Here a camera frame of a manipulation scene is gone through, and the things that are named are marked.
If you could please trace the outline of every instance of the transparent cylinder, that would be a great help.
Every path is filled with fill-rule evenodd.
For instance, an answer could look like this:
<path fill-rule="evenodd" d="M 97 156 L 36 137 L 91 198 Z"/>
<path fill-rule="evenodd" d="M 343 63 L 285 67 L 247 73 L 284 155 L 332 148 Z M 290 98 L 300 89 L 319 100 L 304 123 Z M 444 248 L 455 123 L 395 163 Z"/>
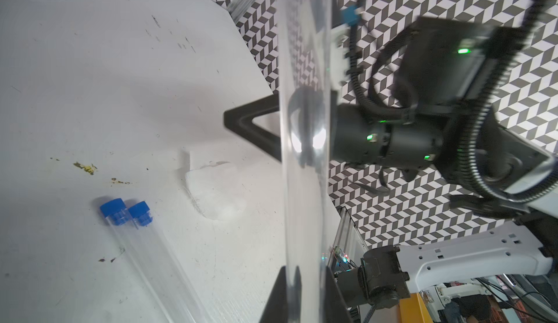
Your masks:
<path fill-rule="evenodd" d="M 277 0 L 289 321 L 324 320 L 331 0 Z"/>
<path fill-rule="evenodd" d="M 129 210 L 137 206 L 144 207 L 143 210 L 147 208 L 147 212 L 134 215 L 124 208 L 112 215 L 105 214 L 117 240 L 124 247 L 169 322 L 209 322 L 209 315 L 201 304 L 194 286 L 188 280 L 162 231 L 153 222 L 149 208 L 145 202 L 141 202 Z"/>

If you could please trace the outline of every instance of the black cable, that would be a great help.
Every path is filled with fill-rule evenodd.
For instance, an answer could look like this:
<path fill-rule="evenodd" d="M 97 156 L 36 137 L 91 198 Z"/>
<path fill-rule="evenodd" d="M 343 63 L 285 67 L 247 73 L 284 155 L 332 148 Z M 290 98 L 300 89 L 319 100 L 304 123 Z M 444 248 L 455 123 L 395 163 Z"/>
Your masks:
<path fill-rule="evenodd" d="M 533 4 L 527 8 L 521 26 L 512 32 L 514 36 L 511 42 L 511 50 L 498 60 L 491 74 L 487 77 L 483 89 L 473 103 L 471 115 L 460 138 L 457 161 L 463 178 L 462 185 L 485 198 L 527 203 L 544 196 L 558 186 L 558 158 L 555 158 L 552 172 L 546 178 L 525 191 L 510 194 L 485 182 L 478 169 L 476 154 L 480 129 L 492 107 L 492 95 L 498 88 L 499 82 L 503 80 L 503 76 L 509 64 L 513 61 L 516 52 L 522 48 L 535 23 L 539 20 L 539 16 L 543 13 L 548 1 L 533 0 Z"/>
<path fill-rule="evenodd" d="M 502 283 L 505 283 L 504 280 L 502 278 L 500 278 L 500 276 L 496 276 L 496 278 L 498 278 L 500 281 L 502 281 Z M 509 290 L 511 290 L 520 300 L 521 297 L 520 295 L 516 292 L 516 290 L 512 287 L 509 287 Z M 529 307 L 531 309 L 531 311 L 533 311 L 534 313 L 537 313 L 538 315 L 541 315 L 537 310 L 533 309 L 533 307 L 531 307 L 531 305 L 529 305 L 525 300 L 521 300 L 525 306 Z"/>
<path fill-rule="evenodd" d="M 372 305 L 372 307 L 370 308 L 370 311 L 368 311 L 368 313 L 366 314 L 366 317 L 364 318 L 362 323 L 369 323 L 375 310 L 376 310 L 376 305 Z"/>
<path fill-rule="evenodd" d="M 343 265 L 341 264 L 341 261 L 340 261 L 340 260 L 337 260 L 337 262 L 339 263 L 339 267 L 340 267 L 343 271 L 348 271 L 348 270 L 345 270 L 345 268 L 344 268 Z"/>
<path fill-rule="evenodd" d="M 497 287 L 496 285 L 494 285 L 493 283 L 490 283 L 490 282 L 486 282 L 486 283 L 485 283 L 485 282 L 484 282 L 482 279 L 480 279 L 480 278 L 476 278 L 476 280 L 478 280 L 478 281 L 480 282 L 480 284 L 482 284 L 488 291 L 490 291 L 490 293 L 491 293 L 494 297 L 498 297 L 498 296 L 492 291 L 492 289 L 490 289 L 490 288 L 487 286 L 487 284 L 489 284 L 490 286 L 492 286 L 492 287 L 498 289 L 499 291 L 501 291 L 504 295 L 506 295 L 506 297 L 508 298 L 508 300 L 509 300 L 510 302 L 513 302 L 513 299 L 508 295 L 508 293 L 506 293 L 503 289 L 498 288 L 498 287 Z M 528 313 L 528 312 L 525 312 L 525 311 L 523 311 L 523 310 L 520 310 L 519 308 L 515 307 L 514 305 L 512 305 L 511 303 L 508 303 L 508 302 L 506 302 L 506 301 L 502 301 L 502 302 L 504 302 L 506 305 L 508 305 L 510 308 L 513 308 L 513 309 L 516 310 L 517 312 L 524 313 L 524 314 L 526 314 L 526 315 L 529 316 L 529 317 L 533 317 L 534 319 L 538 319 L 538 320 L 543 321 L 543 322 L 546 322 L 546 323 L 557 323 L 557 322 L 548 320 L 548 319 L 543 318 L 543 317 L 536 317 L 536 316 L 534 316 L 534 315 L 532 315 L 532 314 L 530 314 L 530 313 Z"/>
<path fill-rule="evenodd" d="M 378 38 L 376 36 L 374 36 L 374 34 L 372 33 L 372 30 L 368 27 L 368 25 L 366 25 L 366 23 L 364 23 L 364 20 L 362 20 L 362 24 L 360 25 L 360 27 L 364 27 L 366 28 L 366 33 L 369 34 L 370 36 L 372 36 L 373 40 L 371 43 L 374 43 L 374 52 L 380 52 L 380 48 L 381 46 L 378 45 L 378 42 L 376 42 L 376 40 L 378 40 Z M 391 62 L 385 64 L 384 66 L 390 70 L 391 72 L 395 73 L 395 70 L 389 65 Z"/>
<path fill-rule="evenodd" d="M 495 297 L 496 297 L 496 295 L 494 294 L 494 292 L 493 292 L 490 288 L 488 288 L 486 285 L 490 285 L 491 287 L 495 288 L 496 290 L 502 292 L 502 293 L 506 296 L 506 298 L 508 298 L 508 300 L 509 300 L 510 303 L 513 302 L 512 297 L 509 296 L 508 293 L 506 293 L 506 292 L 504 291 L 504 289 L 500 288 L 499 286 L 495 285 L 494 283 L 490 283 L 489 281 L 486 281 L 486 282 L 485 282 L 485 281 L 483 281 L 481 278 L 476 278 L 476 280 L 478 280 L 482 285 L 484 285 L 484 287 L 485 287 L 488 291 L 490 291 L 490 292 L 492 293 L 492 295 L 494 295 Z M 526 303 L 525 301 L 522 300 L 522 302 L 523 302 L 527 307 L 529 307 L 529 308 L 531 309 L 531 311 L 533 311 L 538 317 L 537 317 L 537 316 L 534 316 L 534 315 L 532 315 L 532 314 L 530 314 L 530 313 L 527 313 L 527 312 L 525 312 L 525 311 L 523 311 L 523 310 L 520 310 L 519 308 L 515 307 L 514 305 L 511 305 L 510 303 L 507 303 L 507 302 L 506 302 L 506 305 L 510 306 L 511 308 L 513 308 L 513 309 L 516 310 L 516 311 L 519 311 L 519 312 L 521 312 L 521 313 L 525 313 L 526 315 L 528 315 L 528 316 L 530 316 L 530 317 L 533 317 L 533 318 L 535 318 L 535 319 L 538 319 L 538 320 L 540 320 L 540 321 L 547 322 L 547 323 L 558 323 L 558 322 L 555 322 L 555 321 L 552 321 L 552 320 L 549 320 L 549 319 L 546 319 L 546 318 L 542 317 L 541 314 L 540 314 L 537 310 L 533 310 L 533 308 L 532 308 L 531 306 L 527 305 L 527 303 Z"/>
<path fill-rule="evenodd" d="M 372 43 L 374 43 L 374 47 L 376 51 L 379 53 L 376 61 L 374 62 L 370 74 L 370 78 L 368 79 L 368 98 L 375 104 L 382 106 L 384 108 L 389 108 L 383 100 L 380 98 L 378 92 L 376 92 L 375 85 L 374 85 L 374 75 L 377 74 L 382 67 L 386 67 L 392 73 L 394 73 L 394 83 L 399 83 L 399 87 L 403 86 L 405 91 L 399 92 L 397 100 L 400 101 L 401 107 L 403 108 L 410 108 L 412 112 L 414 112 L 419 105 L 419 96 L 418 92 L 416 91 L 415 87 L 408 81 L 407 78 L 402 77 L 401 75 L 395 74 L 395 71 L 389 66 L 391 57 L 400 50 L 405 44 L 406 40 L 409 35 L 409 29 L 405 28 L 401 31 L 397 36 L 394 37 L 393 40 L 390 40 L 384 48 L 380 51 L 380 47 L 376 42 L 376 37 L 372 34 L 368 26 L 366 24 L 362 24 L 362 27 L 366 28 L 367 34 L 373 37 Z"/>
<path fill-rule="evenodd" d="M 357 0 L 357 8 L 362 7 L 364 1 L 365 0 Z M 410 123 L 412 121 L 412 111 L 414 109 L 387 107 L 382 101 L 377 101 L 380 97 L 377 93 L 375 93 L 375 90 L 374 94 L 371 94 L 369 90 L 369 96 L 365 96 L 364 89 L 360 85 L 360 81 L 358 79 L 362 70 L 358 66 L 357 31 L 358 24 L 353 24 L 349 30 L 349 79 L 353 87 L 354 95 L 357 98 L 357 102 L 363 109 L 366 110 L 366 112 L 374 115 L 375 117 L 379 117 L 380 120 L 402 120 L 404 123 Z M 378 60 L 374 66 L 379 69 L 381 65 L 377 64 Z"/>
<path fill-rule="evenodd" d="M 365 184 L 360 183 L 360 182 L 352 182 L 352 181 L 349 181 L 349 182 L 357 185 L 358 187 L 360 187 L 362 189 L 364 189 L 366 192 L 370 192 L 371 194 L 375 194 L 376 196 L 382 196 L 382 197 L 389 196 L 389 193 L 391 192 L 391 189 L 387 185 L 386 179 L 384 178 L 383 167 L 380 168 L 380 178 L 379 178 L 379 180 L 380 180 L 380 185 L 381 186 L 378 187 L 378 188 L 368 186 L 368 185 L 365 185 Z"/>
<path fill-rule="evenodd" d="M 550 300 L 546 297 L 546 295 L 544 295 L 543 293 L 541 293 L 538 290 L 532 291 L 532 292 L 526 292 L 525 294 L 523 294 L 522 296 L 520 296 L 520 299 L 523 299 L 524 297 L 526 297 L 527 295 L 531 295 L 531 294 L 539 294 L 540 296 L 542 296 L 547 302 L 548 304 L 550 304 Z"/>
<path fill-rule="evenodd" d="M 507 162 L 506 141 L 492 107 L 480 128 L 480 142 L 487 152 L 487 175 L 496 180 L 506 177 L 512 167 Z"/>

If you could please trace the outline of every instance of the blue screw cap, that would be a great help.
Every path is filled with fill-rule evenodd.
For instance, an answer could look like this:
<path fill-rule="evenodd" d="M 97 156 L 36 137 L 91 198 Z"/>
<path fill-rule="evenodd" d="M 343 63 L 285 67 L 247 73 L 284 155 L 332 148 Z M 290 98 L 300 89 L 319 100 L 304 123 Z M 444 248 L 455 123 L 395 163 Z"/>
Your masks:
<path fill-rule="evenodd" d="M 100 208 L 104 217 L 110 217 L 116 226 L 122 225 L 130 219 L 126 211 L 126 205 L 120 198 L 107 202 Z"/>
<path fill-rule="evenodd" d="M 130 212 L 132 218 L 134 218 L 136 223 L 140 226 L 147 226 L 153 221 L 153 217 L 149 212 L 150 209 L 145 201 L 137 203 L 135 206 L 131 206 L 128 211 Z"/>

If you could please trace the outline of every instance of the white table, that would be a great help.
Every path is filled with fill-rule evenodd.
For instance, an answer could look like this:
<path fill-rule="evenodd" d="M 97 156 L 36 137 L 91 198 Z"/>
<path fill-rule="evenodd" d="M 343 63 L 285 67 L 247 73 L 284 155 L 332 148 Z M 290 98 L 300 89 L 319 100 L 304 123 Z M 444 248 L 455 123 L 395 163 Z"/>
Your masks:
<path fill-rule="evenodd" d="M 0 24 L 1 320 L 162 321 L 98 212 L 121 197 L 150 205 L 214 318 L 257 321 L 285 264 L 281 166 L 223 128 L 224 110 L 270 94 L 228 13 L 0 0 Z M 246 188 L 233 220 L 185 193 L 184 174 L 217 161 Z"/>

